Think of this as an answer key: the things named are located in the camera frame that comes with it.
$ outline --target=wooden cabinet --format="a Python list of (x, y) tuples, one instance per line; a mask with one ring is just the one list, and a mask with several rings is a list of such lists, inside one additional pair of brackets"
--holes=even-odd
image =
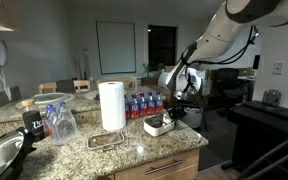
[(199, 149), (193, 149), (135, 168), (115, 173), (115, 180), (194, 180), (198, 173)]
[(17, 0), (0, 0), (0, 30), (20, 31)]

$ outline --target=chair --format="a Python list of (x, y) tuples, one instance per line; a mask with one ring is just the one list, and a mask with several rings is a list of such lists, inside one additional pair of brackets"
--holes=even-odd
[(110, 81), (121, 81), (124, 84), (128, 83), (128, 85), (132, 84), (133, 88), (137, 88), (137, 79), (136, 78), (114, 78), (114, 79), (99, 79), (96, 81), (97, 88), (98, 85), (102, 82), (110, 82)]
[[(80, 92), (81, 87), (87, 87), (88, 91), (91, 91), (91, 83), (88, 80), (75, 80), (74, 87)], [(44, 90), (52, 89), (52, 92), (57, 92), (57, 84), (56, 82), (49, 82), (38, 85), (38, 93), (44, 94)]]
[(56, 88), (57, 88), (56, 82), (40, 84), (38, 85), (38, 93), (44, 94), (45, 89), (52, 89), (53, 92), (56, 92)]
[(242, 83), (238, 80), (239, 70), (235, 68), (221, 68), (216, 71), (216, 86), (218, 92), (222, 94), (226, 100), (226, 110), (243, 101), (243, 96), (246, 92), (241, 86)]
[(77, 88), (78, 92), (81, 91), (81, 87), (87, 87), (88, 91), (92, 89), (91, 83), (88, 80), (75, 80), (74, 87)]

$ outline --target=light switch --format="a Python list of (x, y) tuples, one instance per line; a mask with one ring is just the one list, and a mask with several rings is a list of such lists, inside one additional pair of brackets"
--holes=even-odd
[(274, 63), (274, 69), (273, 69), (273, 74), (282, 74), (283, 71), (283, 66), (284, 66), (284, 62), (275, 62)]

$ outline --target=black cable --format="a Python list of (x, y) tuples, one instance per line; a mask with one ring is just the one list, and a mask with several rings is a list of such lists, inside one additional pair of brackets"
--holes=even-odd
[(253, 43), (253, 41), (251, 40), (251, 36), (252, 36), (252, 32), (253, 32), (253, 28), (255, 28), (254, 26), (251, 26), (250, 28), (250, 32), (249, 32), (249, 35), (248, 35), (248, 38), (247, 38), (247, 43), (246, 45), (241, 49), (239, 50), (237, 53), (235, 53), (233, 56), (225, 59), (225, 60), (222, 60), (222, 61), (219, 61), (219, 62), (210, 62), (210, 61), (193, 61), (191, 62), (191, 64), (193, 63), (200, 63), (200, 64), (219, 64), (219, 65), (224, 65), (224, 64), (231, 64), (231, 63), (234, 63), (236, 62), (238, 59), (240, 59), (242, 56), (240, 55), (237, 59), (233, 60), (232, 62), (228, 62), (228, 63), (225, 63), (227, 62), (228, 60), (231, 60), (232, 58), (234, 58), (235, 56), (237, 56), (238, 54), (240, 54), (242, 51), (242, 55), (245, 53), (245, 51), (247, 50), (248, 46), (250, 44)]

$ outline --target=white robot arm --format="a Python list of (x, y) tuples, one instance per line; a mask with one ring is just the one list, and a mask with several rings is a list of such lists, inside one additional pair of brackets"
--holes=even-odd
[(182, 54), (181, 61), (165, 78), (165, 86), (172, 94), (176, 90), (182, 91), (183, 87), (177, 82), (188, 63), (221, 56), (245, 26), (278, 27), (285, 24), (288, 24), (288, 0), (227, 0), (214, 15), (206, 32)]

